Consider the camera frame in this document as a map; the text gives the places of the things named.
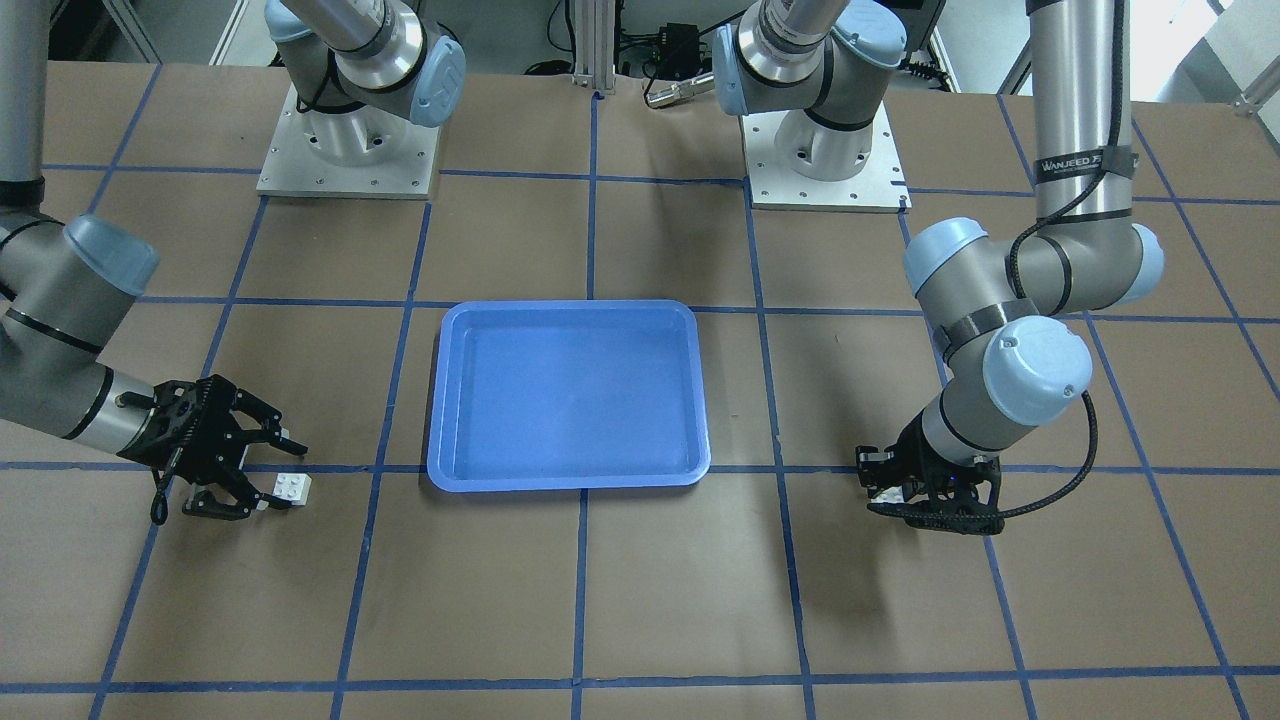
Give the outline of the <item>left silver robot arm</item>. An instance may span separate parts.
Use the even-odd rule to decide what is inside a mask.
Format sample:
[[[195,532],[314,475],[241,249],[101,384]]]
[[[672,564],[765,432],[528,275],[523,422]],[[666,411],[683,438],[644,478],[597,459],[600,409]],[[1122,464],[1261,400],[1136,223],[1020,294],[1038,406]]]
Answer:
[[[995,240],[957,217],[915,234],[904,254],[913,296],[951,372],[887,448],[858,448],[868,507],[910,527],[993,536],[1001,454],[1085,406],[1093,359],[1064,313],[1129,304],[1164,274],[1155,233],[1132,222],[1129,20],[1125,1],[1029,1],[1036,101],[1036,222]]]

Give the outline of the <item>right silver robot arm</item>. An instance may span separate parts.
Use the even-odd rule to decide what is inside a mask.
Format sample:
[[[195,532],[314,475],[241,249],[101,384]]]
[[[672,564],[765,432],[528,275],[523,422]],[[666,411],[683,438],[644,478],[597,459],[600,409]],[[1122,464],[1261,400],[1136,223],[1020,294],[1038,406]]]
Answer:
[[[274,406],[221,375],[150,386],[100,363],[159,256],[96,215],[61,223],[41,208],[50,27],[46,1],[3,4],[3,419],[146,466],[156,525],[175,478],[192,484],[192,516],[294,507],[242,468],[257,443],[306,454]]]

